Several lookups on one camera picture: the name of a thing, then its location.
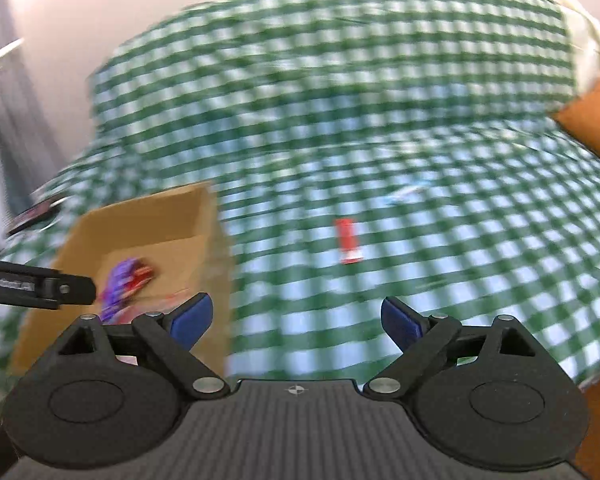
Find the dark red drink pouch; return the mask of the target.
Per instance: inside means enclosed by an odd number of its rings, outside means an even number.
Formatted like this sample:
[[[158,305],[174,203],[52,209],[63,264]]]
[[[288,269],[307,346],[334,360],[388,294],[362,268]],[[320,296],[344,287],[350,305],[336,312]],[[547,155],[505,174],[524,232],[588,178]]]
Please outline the dark red drink pouch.
[[[124,306],[146,285],[148,285],[155,277],[155,269],[143,259],[140,260],[140,264],[135,269],[134,275],[131,278],[128,292],[125,294]]]

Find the purple chocolate bar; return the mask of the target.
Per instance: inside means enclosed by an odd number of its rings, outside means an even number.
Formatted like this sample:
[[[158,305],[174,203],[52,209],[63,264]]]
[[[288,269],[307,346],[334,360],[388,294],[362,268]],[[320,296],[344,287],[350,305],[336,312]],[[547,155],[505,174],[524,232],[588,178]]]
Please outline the purple chocolate bar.
[[[116,264],[108,274],[105,287],[99,295],[102,322],[110,322],[124,306],[125,294],[139,264],[138,259],[125,259]]]

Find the light blue snack stick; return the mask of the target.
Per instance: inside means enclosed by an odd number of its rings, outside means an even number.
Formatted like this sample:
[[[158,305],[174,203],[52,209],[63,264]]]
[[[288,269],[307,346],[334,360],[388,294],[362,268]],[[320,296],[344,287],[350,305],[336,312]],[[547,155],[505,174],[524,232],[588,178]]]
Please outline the light blue snack stick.
[[[387,206],[413,205],[426,202],[428,194],[434,189],[430,181],[414,181],[396,188],[384,197]]]

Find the red white snack stick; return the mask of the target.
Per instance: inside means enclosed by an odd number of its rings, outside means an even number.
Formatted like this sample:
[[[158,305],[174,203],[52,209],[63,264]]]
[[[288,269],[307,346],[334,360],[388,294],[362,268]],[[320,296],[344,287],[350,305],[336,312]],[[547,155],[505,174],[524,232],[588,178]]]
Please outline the red white snack stick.
[[[355,232],[355,222],[350,218],[338,218],[335,222],[341,261],[343,264],[360,262],[363,259],[358,238]]]

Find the black smartphone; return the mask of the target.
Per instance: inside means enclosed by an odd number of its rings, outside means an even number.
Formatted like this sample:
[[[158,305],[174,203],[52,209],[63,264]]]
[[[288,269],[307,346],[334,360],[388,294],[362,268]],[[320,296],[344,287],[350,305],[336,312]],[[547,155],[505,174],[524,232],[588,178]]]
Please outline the black smartphone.
[[[41,222],[50,221],[58,214],[66,200],[67,196],[56,195],[34,204],[10,222],[6,234],[12,236]]]

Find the brown cardboard box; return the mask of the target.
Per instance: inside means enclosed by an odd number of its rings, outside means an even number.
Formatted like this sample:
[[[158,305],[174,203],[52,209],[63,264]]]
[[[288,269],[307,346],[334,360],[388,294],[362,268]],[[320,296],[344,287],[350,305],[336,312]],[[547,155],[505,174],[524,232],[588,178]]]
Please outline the brown cardboard box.
[[[207,182],[125,200],[84,214],[52,263],[54,269],[91,278],[104,289],[114,267],[140,259],[154,278],[132,299],[119,320],[149,311],[168,313],[205,292],[213,318],[193,355],[220,375],[230,353],[230,293],[234,262]]]

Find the green checkered sofa cover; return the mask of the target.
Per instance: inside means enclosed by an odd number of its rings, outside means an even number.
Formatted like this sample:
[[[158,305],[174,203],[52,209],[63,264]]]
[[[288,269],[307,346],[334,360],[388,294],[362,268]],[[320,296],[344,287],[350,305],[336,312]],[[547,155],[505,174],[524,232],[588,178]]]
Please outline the green checkered sofa cover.
[[[92,77],[68,200],[3,260],[49,266],[105,206],[209,180],[236,260],[236,377],[365,380],[396,347],[382,298],[518,318],[575,382],[600,373],[600,159],[552,119],[577,92],[550,0],[220,0]],[[426,202],[384,197],[430,181]],[[363,259],[343,264],[335,222]]]

